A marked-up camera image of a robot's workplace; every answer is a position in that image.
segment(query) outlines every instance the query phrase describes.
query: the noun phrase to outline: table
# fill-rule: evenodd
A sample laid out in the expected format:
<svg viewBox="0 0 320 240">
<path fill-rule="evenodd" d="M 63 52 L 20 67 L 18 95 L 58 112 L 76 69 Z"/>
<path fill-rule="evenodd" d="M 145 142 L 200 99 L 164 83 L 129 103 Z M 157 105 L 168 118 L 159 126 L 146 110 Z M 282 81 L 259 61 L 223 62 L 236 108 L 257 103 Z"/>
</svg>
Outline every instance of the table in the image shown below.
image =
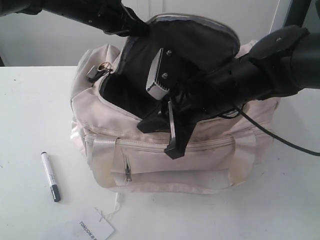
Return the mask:
<svg viewBox="0 0 320 240">
<path fill-rule="evenodd" d="M 0 68 L 0 239 L 40 240 L 85 208 L 112 212 L 70 141 L 69 93 L 76 68 Z M 282 100 L 274 117 L 286 139 L 320 151 L 320 91 Z M 62 201 L 54 203 L 41 152 L 52 159 Z M 131 193 L 110 223 L 111 240 L 318 240 L 320 158 L 275 142 L 241 186 L 214 195 Z"/>
</svg>

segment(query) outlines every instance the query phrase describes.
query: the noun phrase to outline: white bag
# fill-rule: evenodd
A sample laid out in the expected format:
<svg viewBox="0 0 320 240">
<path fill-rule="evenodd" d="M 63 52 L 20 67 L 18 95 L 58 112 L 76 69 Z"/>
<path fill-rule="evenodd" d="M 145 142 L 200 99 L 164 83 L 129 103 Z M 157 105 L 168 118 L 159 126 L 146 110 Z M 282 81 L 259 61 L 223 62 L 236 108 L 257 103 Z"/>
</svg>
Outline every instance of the white bag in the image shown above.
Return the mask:
<svg viewBox="0 0 320 240">
<path fill-rule="evenodd" d="M 240 48 L 238 57 L 254 42 Z M 115 192 L 212 194 L 243 183 L 253 164 L 261 163 L 273 138 L 242 116 L 199 122 L 185 156 L 165 153 L 169 133 L 144 134 L 137 116 L 111 104 L 99 93 L 105 76 L 93 85 L 86 74 L 103 62 L 117 69 L 120 51 L 111 45 L 89 50 L 79 62 L 72 86 L 71 139 L 87 157 L 98 184 Z M 251 101 L 244 107 L 257 123 L 271 129 L 278 98 Z"/>
</svg>

